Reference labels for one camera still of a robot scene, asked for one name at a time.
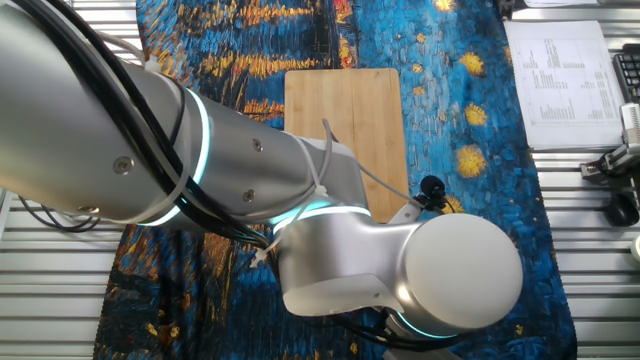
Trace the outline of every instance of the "paper document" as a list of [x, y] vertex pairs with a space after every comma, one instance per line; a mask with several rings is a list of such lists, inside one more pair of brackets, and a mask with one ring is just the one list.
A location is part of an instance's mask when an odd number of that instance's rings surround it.
[[541, 8], [541, 7], [558, 7], [558, 6], [573, 6], [573, 5], [595, 5], [597, 0], [524, 0], [524, 3], [528, 7]]
[[596, 21], [505, 23], [532, 148], [622, 143], [622, 92]]

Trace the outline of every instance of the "metal slats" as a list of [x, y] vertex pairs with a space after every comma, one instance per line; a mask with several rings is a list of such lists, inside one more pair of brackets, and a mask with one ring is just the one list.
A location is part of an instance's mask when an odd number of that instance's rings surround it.
[[[73, 6], [94, 29], [142, 47], [134, 1], [75, 1]], [[139, 64], [133, 55], [108, 46]], [[97, 231], [63, 233], [38, 223], [16, 198], [9, 206], [0, 240], [0, 359], [91, 359], [123, 226], [105, 221]]]
[[[94, 29], [141, 46], [135, 2], [74, 1], [73, 6]], [[600, 20], [612, 52], [640, 36], [639, 8], [526, 9], [514, 19]], [[133, 55], [110, 48], [135, 62]], [[577, 171], [579, 163], [601, 153], [547, 151], [533, 158], [579, 357], [640, 360], [640, 267], [628, 252], [640, 226], [611, 228], [598, 212], [608, 202], [610, 185], [583, 181]], [[105, 223], [99, 231], [65, 234], [29, 218], [15, 199], [10, 206], [0, 241], [0, 359], [90, 359], [121, 227]]]
[[[640, 225], [613, 228], [601, 209], [610, 184], [583, 181], [581, 162], [597, 152], [534, 153], [551, 224], [558, 268], [578, 337], [581, 359], [640, 359], [640, 263], [629, 247]], [[616, 189], [628, 188], [618, 182]]]

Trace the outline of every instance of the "wooden cutting board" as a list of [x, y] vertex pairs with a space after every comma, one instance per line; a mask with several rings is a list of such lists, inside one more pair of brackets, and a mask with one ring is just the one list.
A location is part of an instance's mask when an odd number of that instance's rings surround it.
[[[400, 84], [395, 69], [304, 70], [285, 75], [285, 131], [336, 138], [379, 178], [408, 193]], [[363, 174], [373, 218], [387, 222], [405, 200]]]

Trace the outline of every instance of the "keyboard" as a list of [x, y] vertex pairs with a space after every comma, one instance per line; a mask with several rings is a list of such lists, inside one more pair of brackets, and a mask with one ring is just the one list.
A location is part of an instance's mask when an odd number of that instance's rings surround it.
[[617, 54], [613, 58], [618, 82], [626, 102], [638, 103], [640, 98], [640, 54]]

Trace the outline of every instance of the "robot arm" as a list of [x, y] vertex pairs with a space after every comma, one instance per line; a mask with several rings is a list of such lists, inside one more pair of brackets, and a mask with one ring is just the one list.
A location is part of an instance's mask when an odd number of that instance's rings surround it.
[[[0, 37], [0, 187], [63, 211], [192, 231], [208, 229], [180, 201], [219, 215], [202, 192], [228, 216], [220, 221], [274, 226], [284, 302], [296, 315], [386, 308], [411, 336], [446, 338], [489, 326], [515, 304], [520, 258], [490, 222], [417, 222], [421, 211], [408, 205], [377, 224], [348, 148], [296, 138], [122, 64], [174, 140], [182, 171], [167, 171], [167, 190], [42, 24], [0, 6], [0, 34], [12, 34]], [[316, 194], [318, 181], [328, 196]]]

